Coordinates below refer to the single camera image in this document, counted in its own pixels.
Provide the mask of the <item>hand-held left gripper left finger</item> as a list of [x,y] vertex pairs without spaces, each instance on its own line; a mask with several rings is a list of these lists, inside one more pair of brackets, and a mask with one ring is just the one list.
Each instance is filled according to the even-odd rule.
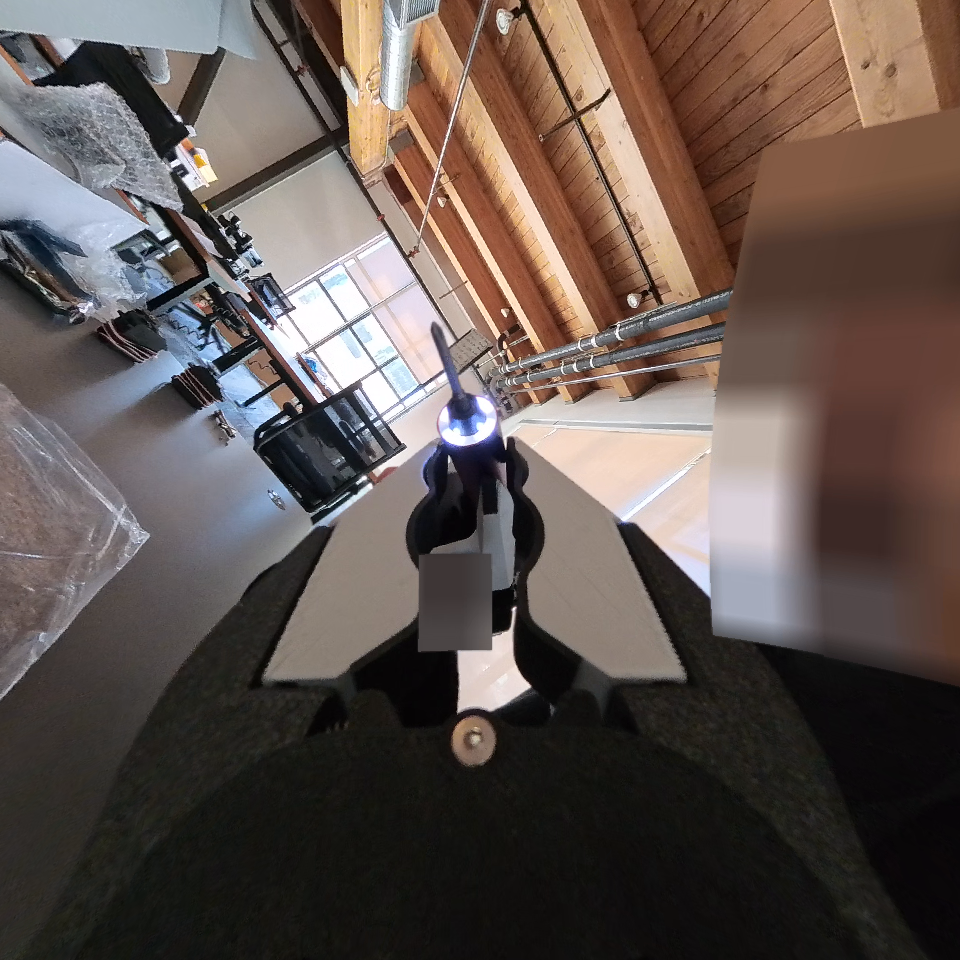
[[407,535],[437,449],[428,442],[320,529],[327,539],[263,670],[264,687],[450,701],[450,654],[418,652],[419,570]]

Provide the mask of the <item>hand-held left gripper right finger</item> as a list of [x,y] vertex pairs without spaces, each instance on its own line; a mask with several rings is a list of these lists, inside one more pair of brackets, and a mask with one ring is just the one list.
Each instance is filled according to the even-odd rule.
[[517,583],[518,669],[553,706],[581,690],[684,685],[688,672],[616,515],[528,443],[511,442],[513,493],[529,518]]

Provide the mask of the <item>red electric screwdriver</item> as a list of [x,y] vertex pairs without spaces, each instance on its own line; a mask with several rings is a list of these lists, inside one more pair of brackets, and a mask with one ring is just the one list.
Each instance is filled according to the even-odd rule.
[[438,414],[439,445],[430,463],[438,510],[437,549],[486,556],[493,598],[506,601],[513,596],[517,576],[517,542],[508,450],[498,410],[485,395],[464,389],[438,322],[431,324],[430,332],[451,390]]

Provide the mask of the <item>grey desk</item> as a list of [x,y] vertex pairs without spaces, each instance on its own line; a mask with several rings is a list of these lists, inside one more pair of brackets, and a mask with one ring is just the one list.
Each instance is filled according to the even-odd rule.
[[224,443],[170,380],[2,278],[2,383],[53,421],[149,539],[2,699],[2,958],[54,907],[163,690],[259,574],[310,530],[243,439]]

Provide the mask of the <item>black office chair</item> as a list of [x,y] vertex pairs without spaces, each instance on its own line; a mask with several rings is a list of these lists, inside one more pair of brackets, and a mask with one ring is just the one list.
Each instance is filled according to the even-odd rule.
[[357,381],[318,406],[286,404],[254,432],[254,452],[313,522],[355,497],[405,443]]

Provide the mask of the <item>gridded end window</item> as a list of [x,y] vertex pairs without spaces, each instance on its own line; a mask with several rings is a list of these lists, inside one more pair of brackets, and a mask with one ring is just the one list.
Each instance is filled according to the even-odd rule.
[[434,300],[383,234],[286,291],[294,342],[307,371],[331,393],[359,384],[393,421],[447,384],[431,333],[451,330]]

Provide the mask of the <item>grey ceiling pipe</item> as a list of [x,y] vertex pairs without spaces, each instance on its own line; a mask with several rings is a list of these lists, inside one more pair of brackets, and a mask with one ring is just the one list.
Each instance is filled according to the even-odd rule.
[[536,354],[501,366],[491,378],[490,385],[506,389],[522,385],[537,387],[555,379],[568,382],[571,377],[581,374],[720,344],[723,342],[726,326],[724,321],[717,322],[652,342],[633,346],[620,345],[616,349],[595,346],[582,350],[579,344],[573,344],[570,348]]
[[718,314],[727,309],[734,288],[705,295],[685,303],[672,303],[622,319],[606,330],[585,336],[579,340],[552,350],[521,358],[502,366],[497,373],[500,376],[531,370],[549,361],[562,361],[579,354],[590,354],[601,347],[634,340],[655,330],[665,330],[679,324]]

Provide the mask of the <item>brown striped pad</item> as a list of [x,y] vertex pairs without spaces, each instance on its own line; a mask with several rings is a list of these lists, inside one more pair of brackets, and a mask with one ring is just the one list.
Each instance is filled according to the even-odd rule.
[[176,393],[197,411],[219,406],[224,401],[218,377],[208,366],[190,364],[181,373],[174,375],[170,384]]
[[94,336],[134,364],[148,362],[168,351],[158,320],[143,309],[127,311],[101,322]]

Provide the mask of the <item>grey perforated ceiling panel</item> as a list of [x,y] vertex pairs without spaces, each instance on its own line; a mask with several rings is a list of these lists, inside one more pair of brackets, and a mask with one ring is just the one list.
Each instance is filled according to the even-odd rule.
[[484,333],[472,329],[452,342],[449,353],[458,375],[479,364],[496,346]]

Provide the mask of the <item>clear bag with brown pad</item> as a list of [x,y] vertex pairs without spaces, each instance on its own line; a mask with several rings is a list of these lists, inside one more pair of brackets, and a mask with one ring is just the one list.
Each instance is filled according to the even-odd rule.
[[2,386],[2,697],[149,538],[87,453]]

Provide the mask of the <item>person's black top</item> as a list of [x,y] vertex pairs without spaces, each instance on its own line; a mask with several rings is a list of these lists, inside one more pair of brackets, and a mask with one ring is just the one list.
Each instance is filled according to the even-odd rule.
[[929,958],[959,957],[959,689],[760,644],[828,760],[878,874]]

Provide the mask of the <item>yellow and white box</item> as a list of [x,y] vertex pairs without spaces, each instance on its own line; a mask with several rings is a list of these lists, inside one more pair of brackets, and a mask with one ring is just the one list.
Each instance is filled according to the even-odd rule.
[[218,181],[207,153],[195,147],[189,139],[176,145],[175,157],[180,176],[190,190],[212,186]]

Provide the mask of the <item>bubble wrap sheet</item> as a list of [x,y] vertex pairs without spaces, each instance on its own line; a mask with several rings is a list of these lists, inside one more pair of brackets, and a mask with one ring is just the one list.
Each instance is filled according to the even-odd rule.
[[84,187],[118,189],[151,205],[183,211],[169,164],[138,116],[107,84],[2,83],[2,102],[71,163]]

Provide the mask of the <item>metal air duct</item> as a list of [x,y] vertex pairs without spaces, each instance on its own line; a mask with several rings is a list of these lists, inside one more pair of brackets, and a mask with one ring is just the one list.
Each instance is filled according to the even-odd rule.
[[381,103],[391,113],[407,104],[417,31],[438,16],[440,1],[384,1],[380,48]]

